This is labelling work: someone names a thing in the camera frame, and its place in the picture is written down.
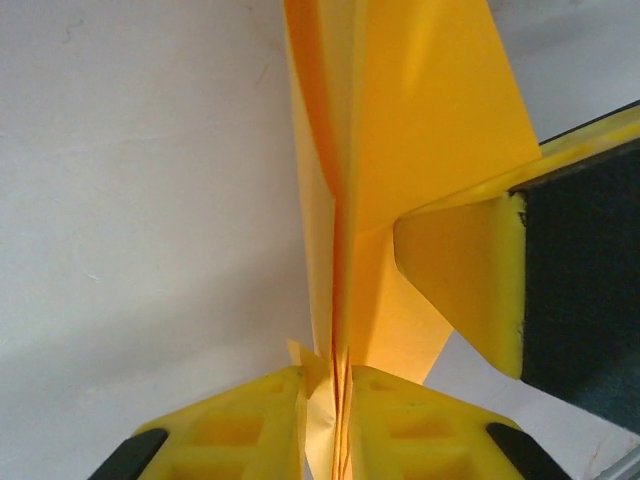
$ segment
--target black rubber pad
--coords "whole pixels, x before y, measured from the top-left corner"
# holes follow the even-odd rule
[[[640,140],[512,193],[526,204],[522,380],[640,434]]]
[[[168,437],[166,430],[155,428],[128,438],[89,480],[136,480]]]
[[[524,480],[570,480],[562,468],[526,433],[502,423],[487,425],[487,433]]]

